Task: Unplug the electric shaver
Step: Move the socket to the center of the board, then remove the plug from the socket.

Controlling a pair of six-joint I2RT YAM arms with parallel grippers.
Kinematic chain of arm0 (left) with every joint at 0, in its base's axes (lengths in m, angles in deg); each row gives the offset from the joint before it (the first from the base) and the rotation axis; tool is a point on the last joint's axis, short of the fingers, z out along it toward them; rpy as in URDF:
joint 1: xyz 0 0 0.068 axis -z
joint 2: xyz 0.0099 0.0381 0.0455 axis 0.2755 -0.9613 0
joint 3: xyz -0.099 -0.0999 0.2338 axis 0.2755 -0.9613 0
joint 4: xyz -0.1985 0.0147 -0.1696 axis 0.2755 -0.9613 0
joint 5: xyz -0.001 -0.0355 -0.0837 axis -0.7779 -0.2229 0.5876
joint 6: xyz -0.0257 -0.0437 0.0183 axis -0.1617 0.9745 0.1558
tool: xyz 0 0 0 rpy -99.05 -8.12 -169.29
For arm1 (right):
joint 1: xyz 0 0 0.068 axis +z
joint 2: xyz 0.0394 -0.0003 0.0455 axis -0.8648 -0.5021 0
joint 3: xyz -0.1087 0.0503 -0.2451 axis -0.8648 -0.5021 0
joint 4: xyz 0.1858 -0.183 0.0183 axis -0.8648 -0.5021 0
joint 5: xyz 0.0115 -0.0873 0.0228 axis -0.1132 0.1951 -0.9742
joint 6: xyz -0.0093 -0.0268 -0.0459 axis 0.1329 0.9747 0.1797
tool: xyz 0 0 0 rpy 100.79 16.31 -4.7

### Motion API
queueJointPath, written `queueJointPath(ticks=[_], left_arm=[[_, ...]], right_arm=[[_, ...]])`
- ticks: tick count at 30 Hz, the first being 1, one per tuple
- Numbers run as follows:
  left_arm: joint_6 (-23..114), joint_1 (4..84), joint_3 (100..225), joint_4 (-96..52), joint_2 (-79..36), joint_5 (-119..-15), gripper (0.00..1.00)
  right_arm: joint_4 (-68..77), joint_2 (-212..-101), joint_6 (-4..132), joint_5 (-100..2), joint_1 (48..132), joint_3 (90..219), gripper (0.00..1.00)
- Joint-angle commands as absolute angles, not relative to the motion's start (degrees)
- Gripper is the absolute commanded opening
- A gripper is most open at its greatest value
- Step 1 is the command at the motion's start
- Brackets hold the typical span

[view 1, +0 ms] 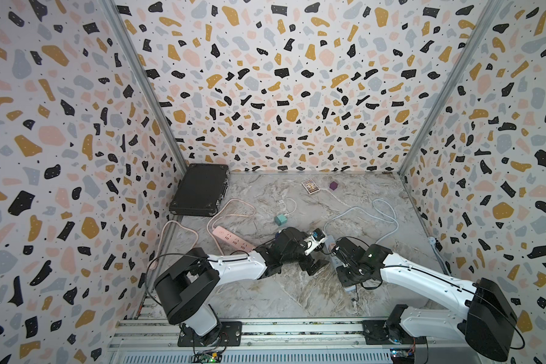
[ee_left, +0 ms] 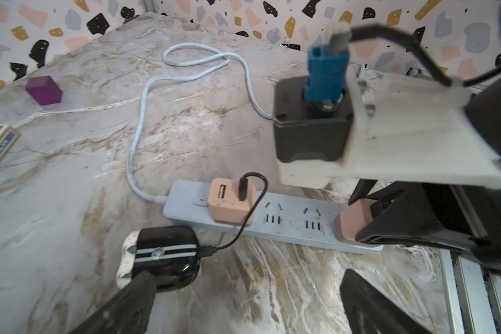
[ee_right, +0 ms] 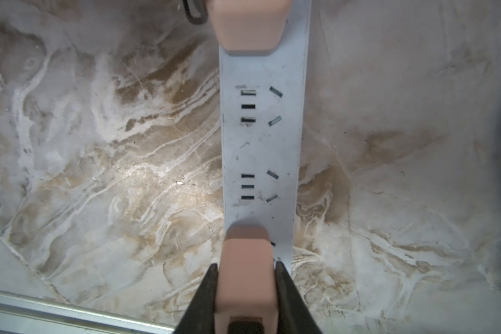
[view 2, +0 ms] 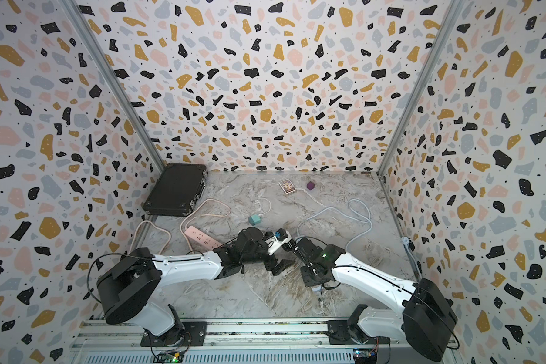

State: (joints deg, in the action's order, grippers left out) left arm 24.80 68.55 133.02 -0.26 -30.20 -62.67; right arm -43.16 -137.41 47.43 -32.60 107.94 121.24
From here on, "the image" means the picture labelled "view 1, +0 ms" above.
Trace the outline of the teal USB charger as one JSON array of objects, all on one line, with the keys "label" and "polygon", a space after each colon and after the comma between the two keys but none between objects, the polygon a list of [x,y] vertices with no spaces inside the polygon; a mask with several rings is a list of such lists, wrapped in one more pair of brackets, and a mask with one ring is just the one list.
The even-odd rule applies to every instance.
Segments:
[{"label": "teal USB charger", "polygon": [[274,218],[274,221],[277,224],[277,226],[283,226],[284,224],[288,222],[288,218],[286,217],[285,214],[279,214],[279,215],[276,215],[276,217]]}]

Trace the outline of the pink power strip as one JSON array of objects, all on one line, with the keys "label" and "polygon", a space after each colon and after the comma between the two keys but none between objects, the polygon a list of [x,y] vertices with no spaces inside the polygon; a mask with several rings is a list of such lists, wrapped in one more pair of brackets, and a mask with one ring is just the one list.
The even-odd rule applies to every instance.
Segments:
[{"label": "pink power strip", "polygon": [[230,245],[235,248],[235,250],[241,250],[248,253],[256,248],[253,244],[221,226],[216,227],[212,233],[218,241]]}]

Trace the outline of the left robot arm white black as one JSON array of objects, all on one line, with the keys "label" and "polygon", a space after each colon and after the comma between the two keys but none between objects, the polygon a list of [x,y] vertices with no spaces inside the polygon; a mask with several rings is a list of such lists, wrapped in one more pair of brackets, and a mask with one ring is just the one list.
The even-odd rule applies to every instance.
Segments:
[{"label": "left robot arm white black", "polygon": [[242,324],[217,317],[207,302],[215,288],[279,275],[287,264],[297,264],[313,276],[329,264],[312,256],[323,249],[327,239],[319,228],[306,233],[287,227],[250,252],[216,256],[195,247],[179,254],[178,261],[145,290],[162,307],[168,323],[179,327],[179,347],[237,347]]}]

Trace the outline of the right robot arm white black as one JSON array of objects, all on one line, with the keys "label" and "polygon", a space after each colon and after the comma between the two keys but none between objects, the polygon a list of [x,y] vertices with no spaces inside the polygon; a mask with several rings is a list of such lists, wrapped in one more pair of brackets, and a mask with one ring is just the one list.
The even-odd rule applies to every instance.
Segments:
[{"label": "right robot arm white black", "polygon": [[349,238],[337,240],[331,253],[342,286],[363,286],[368,280],[398,285],[435,303],[441,309],[417,309],[398,304],[383,324],[382,335],[400,344],[407,338],[433,337],[464,341],[481,356],[505,362],[514,349],[517,315],[499,286],[453,278],[378,244],[362,248]]}]

